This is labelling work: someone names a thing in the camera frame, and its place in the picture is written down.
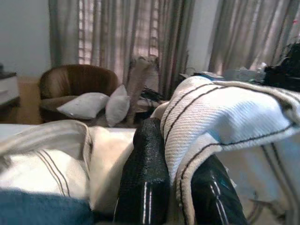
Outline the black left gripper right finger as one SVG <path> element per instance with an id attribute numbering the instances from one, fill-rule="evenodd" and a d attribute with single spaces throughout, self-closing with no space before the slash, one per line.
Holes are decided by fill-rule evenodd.
<path id="1" fill-rule="evenodd" d="M 240 199 L 228 173 L 216 155 L 207 158 L 191 181 L 198 225 L 246 225 Z"/>

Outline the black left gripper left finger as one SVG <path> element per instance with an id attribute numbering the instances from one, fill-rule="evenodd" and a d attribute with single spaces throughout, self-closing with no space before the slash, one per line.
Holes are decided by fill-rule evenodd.
<path id="1" fill-rule="evenodd" d="M 169 196 L 160 120 L 148 118 L 135 131 L 133 150 L 122 170 L 113 221 L 118 225 L 162 225 Z"/>

